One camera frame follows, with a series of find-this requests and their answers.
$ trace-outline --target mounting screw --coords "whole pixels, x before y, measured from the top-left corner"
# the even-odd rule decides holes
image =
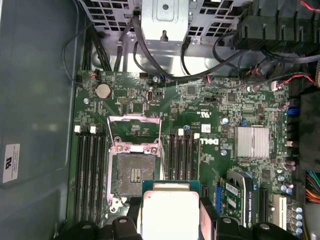
[[[154,83],[157,83],[158,80],[159,80],[159,78],[158,78],[157,76],[154,76],[154,77],[152,78],[152,81],[153,81]]]
[[[267,224],[264,224],[264,223],[260,224],[260,228],[262,228],[264,230],[269,230],[270,229],[270,227]]]
[[[117,147],[116,147],[116,151],[117,151],[117,152],[122,152],[123,149],[124,149],[124,148],[123,148],[122,146],[117,146]]]
[[[152,154],[156,154],[157,152],[158,152],[158,150],[155,147],[151,148],[151,153]]]
[[[89,98],[85,98],[85,99],[83,99],[83,102],[84,102],[84,104],[89,104],[90,100],[89,100]]]
[[[230,218],[224,218],[223,222],[226,224],[230,224],[231,223],[231,219]]]

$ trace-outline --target red wire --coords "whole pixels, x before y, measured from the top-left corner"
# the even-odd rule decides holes
[[[298,0],[298,1],[301,3],[302,6],[304,6],[309,11],[320,13],[320,9],[317,9],[317,8],[310,6],[308,3],[306,3],[303,0]]]

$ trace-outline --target white connector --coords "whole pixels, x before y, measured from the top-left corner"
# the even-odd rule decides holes
[[[280,194],[273,195],[273,223],[283,230],[287,230],[287,198]]]

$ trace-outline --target heatsink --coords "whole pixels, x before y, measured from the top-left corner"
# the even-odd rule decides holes
[[[269,158],[269,128],[236,127],[234,156],[236,158]]]

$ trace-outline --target white label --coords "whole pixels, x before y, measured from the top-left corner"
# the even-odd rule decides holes
[[[201,115],[201,118],[203,119],[209,119],[211,112],[208,111],[197,111],[196,114]]]
[[[236,195],[236,196],[238,196],[238,189],[236,189],[234,186],[231,186],[230,184],[226,184],[225,185],[225,187],[226,187],[226,189],[229,191],[229,192],[231,192],[231,193],[233,193],[234,195]]]
[[[20,144],[9,144],[5,147],[3,183],[10,182],[18,178]]]
[[[232,201],[230,198],[228,198],[227,201],[228,201],[228,203],[229,203],[232,207],[234,207],[235,209],[237,208],[236,202]]]
[[[211,133],[211,124],[201,124],[201,132],[204,134]]]

